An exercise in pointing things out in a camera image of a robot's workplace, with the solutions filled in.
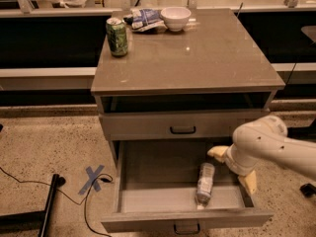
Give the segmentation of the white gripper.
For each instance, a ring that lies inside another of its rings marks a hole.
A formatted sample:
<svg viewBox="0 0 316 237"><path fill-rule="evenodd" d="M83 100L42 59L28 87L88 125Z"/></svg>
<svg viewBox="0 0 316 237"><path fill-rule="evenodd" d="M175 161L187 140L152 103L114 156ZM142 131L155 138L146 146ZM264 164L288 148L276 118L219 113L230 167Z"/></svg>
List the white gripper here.
<svg viewBox="0 0 316 237"><path fill-rule="evenodd" d="M235 174L240 175L238 180L249 196L257 190L257 176L255 166L259 159L239 151L235 145L213 146L207 151L209 157L213 157L220 163L224 163Z"/></svg>

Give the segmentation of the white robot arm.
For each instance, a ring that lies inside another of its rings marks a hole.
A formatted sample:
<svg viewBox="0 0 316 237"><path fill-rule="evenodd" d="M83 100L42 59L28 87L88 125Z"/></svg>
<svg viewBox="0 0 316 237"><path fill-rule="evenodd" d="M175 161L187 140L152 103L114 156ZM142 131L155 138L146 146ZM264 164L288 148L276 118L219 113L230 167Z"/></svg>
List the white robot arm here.
<svg viewBox="0 0 316 237"><path fill-rule="evenodd" d="M207 155L225 163L237 174L249 196L257 190L255 166L260 159L316 180L316 144L289 138L284 121L276 116L265 116L238 126L230 146L213 146Z"/></svg>

